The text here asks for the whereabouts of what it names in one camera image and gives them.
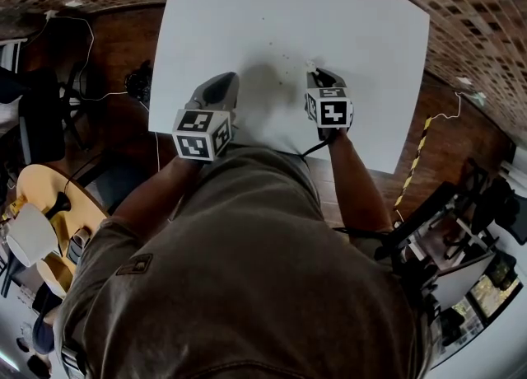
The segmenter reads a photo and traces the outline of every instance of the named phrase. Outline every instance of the white table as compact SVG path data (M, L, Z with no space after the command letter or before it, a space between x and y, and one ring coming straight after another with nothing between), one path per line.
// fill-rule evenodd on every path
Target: white table
M305 61L343 77L349 132L366 166L393 173L412 120L429 16L408 0L168 0L149 128L171 133L196 87L240 74L235 142L302 153L319 140L304 111ZM329 159L327 149L313 157Z

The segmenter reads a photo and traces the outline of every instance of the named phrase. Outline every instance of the patch on shirt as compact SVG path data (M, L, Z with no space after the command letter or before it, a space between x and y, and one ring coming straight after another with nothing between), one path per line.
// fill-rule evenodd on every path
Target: patch on shirt
M150 266L153 255L137 255L119 268L116 276L129 274L144 274Z

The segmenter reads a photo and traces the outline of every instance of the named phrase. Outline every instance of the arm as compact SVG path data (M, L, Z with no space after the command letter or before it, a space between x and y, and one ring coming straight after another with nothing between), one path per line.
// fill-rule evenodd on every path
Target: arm
M344 225L367 231L390 230L385 202L345 130L338 131L329 153Z
M137 187L119 205L112 218L122 221L147 242L161 229L184 193L194 184L200 168L196 162L174 158Z

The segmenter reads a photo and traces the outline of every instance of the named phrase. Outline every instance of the floor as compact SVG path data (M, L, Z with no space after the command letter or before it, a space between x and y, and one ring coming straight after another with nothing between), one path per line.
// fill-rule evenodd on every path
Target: floor
M91 19L95 42L90 63L104 74L101 96L103 92L124 91L124 77L127 74L145 60L149 59L153 63L162 14L162 7L154 7L102 14ZM84 21L53 20L44 33L24 49L21 56L22 67L32 69L47 64L59 68L59 76L63 77L72 61L86 58L90 41ZM67 156L58 165L72 173L101 149L113 147L126 138L144 133L140 139L119 150L134 157L151 173L155 172L156 140L153 134L146 133L146 110L126 95L110 96L91 105L91 117L84 117L77 125L93 148L89 152L81 152L69 138ZM425 119L428 115L441 112L455 114L457 105L457 97L449 87L430 76L424 76L416 111L395 173L388 175L371 172L390 211L413 163ZM159 136L163 165L174 156L175 150L170 136ZM475 107L463 100L458 119L440 117L432 121L413 181L399 206L401 214L407 217L442 181L457 183L469 157L495 173L510 149L509 138ZM326 220L332 225L339 225L341 219L330 164L310 160L310 168L319 189ZM396 213L391 213L394 220L398 219Z

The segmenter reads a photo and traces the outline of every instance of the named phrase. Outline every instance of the white box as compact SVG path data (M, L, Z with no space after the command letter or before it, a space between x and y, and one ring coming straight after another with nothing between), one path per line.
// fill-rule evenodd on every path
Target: white box
M229 111L179 110L172 129L183 159L214 161L232 140Z
M318 87L307 90L306 111L319 128L348 128L353 104L346 87Z

